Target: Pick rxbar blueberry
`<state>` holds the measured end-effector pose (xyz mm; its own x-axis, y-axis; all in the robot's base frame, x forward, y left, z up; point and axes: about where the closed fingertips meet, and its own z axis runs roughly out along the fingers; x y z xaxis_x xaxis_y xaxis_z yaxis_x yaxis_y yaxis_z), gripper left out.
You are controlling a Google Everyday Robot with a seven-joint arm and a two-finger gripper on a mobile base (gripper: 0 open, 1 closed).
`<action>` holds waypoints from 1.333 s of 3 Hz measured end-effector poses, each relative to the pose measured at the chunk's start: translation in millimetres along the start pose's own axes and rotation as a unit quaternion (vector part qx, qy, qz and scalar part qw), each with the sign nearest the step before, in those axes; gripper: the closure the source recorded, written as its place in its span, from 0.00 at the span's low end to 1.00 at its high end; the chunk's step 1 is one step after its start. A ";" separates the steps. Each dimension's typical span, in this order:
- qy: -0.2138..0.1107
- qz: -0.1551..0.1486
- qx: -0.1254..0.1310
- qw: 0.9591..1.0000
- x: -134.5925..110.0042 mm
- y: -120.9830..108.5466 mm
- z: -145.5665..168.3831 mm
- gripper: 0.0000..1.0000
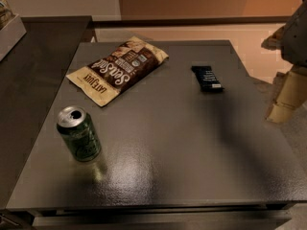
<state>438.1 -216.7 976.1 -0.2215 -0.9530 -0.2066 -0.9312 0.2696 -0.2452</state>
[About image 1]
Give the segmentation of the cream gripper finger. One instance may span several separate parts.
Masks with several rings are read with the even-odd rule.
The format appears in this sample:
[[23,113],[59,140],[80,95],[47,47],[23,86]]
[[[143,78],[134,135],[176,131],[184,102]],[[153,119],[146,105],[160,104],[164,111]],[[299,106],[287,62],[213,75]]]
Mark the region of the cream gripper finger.
[[278,72],[273,80],[266,120],[276,124],[285,123],[306,101],[307,68],[293,66],[287,73]]
[[283,37],[285,27],[282,26],[276,30],[273,34],[267,37],[261,44],[261,47],[267,50],[280,50],[281,49],[281,40]]

